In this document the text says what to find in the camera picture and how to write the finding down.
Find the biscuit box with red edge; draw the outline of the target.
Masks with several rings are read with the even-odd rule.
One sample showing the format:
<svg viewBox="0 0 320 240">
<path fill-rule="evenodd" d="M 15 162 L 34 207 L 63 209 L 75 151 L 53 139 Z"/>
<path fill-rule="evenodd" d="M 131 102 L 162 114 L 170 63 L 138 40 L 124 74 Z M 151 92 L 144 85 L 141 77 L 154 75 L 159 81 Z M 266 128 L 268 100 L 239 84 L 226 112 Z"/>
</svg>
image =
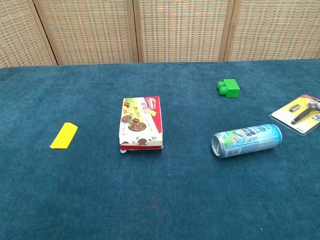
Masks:
<svg viewBox="0 0 320 240">
<path fill-rule="evenodd" d="M 124 98 L 119 124 L 121 153 L 163 148 L 163 124 L 159 96 Z"/>
</svg>

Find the blue plush table cover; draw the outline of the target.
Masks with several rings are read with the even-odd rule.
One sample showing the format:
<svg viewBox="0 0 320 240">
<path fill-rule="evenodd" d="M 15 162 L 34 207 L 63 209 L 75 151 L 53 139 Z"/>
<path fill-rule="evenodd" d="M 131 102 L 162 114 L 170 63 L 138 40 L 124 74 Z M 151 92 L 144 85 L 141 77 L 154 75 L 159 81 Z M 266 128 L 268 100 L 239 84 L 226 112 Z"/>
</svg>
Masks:
<svg viewBox="0 0 320 240">
<path fill-rule="evenodd" d="M 320 59 L 0 68 L 0 240 L 320 240 L 320 126 L 211 147 L 302 94 L 320 98 Z M 123 99 L 150 96 L 163 148 L 121 153 Z M 71 143 L 50 148 L 64 123 Z"/>
</svg>

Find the green building block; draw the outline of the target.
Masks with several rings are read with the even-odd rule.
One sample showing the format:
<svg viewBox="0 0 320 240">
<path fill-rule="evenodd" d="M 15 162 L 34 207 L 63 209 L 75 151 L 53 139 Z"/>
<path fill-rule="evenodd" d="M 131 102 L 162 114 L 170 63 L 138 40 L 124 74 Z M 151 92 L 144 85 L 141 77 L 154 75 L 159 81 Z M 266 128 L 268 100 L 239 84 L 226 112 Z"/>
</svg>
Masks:
<svg viewBox="0 0 320 240">
<path fill-rule="evenodd" d="M 225 78 L 222 81 L 218 81 L 216 89 L 220 96 L 225 96 L 227 98 L 237 98 L 240 93 L 240 87 L 233 78 Z"/>
</svg>

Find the woven wicker folding screen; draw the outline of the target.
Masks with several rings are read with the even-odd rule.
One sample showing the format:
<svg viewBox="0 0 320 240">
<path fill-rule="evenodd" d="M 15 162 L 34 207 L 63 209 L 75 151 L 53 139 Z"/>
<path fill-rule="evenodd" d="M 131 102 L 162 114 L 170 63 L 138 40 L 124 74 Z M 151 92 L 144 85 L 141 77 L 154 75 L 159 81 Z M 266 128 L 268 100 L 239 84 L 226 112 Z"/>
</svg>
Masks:
<svg viewBox="0 0 320 240">
<path fill-rule="evenodd" d="M 0 0 L 0 68 L 320 59 L 320 0 Z"/>
</svg>

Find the light blue drink can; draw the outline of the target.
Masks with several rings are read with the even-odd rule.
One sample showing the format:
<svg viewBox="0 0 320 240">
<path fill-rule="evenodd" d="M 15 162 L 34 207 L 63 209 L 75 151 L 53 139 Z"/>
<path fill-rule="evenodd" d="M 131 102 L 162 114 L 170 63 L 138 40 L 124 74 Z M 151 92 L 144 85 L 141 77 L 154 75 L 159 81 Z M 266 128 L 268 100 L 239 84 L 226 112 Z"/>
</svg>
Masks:
<svg viewBox="0 0 320 240">
<path fill-rule="evenodd" d="M 262 124 L 217 132 L 211 139 L 213 153 L 228 158 L 273 149 L 282 143 L 282 132 L 275 124 Z"/>
</svg>

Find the razor blister pack yellow card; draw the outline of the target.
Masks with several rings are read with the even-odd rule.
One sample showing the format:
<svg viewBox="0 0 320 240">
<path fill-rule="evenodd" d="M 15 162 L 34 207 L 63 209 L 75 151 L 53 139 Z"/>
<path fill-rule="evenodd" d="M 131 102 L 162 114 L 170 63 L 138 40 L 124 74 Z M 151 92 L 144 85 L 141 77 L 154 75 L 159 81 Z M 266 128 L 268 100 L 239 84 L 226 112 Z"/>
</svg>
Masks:
<svg viewBox="0 0 320 240">
<path fill-rule="evenodd" d="M 303 94 L 270 116 L 294 132 L 307 135 L 320 126 L 320 98 Z"/>
</svg>

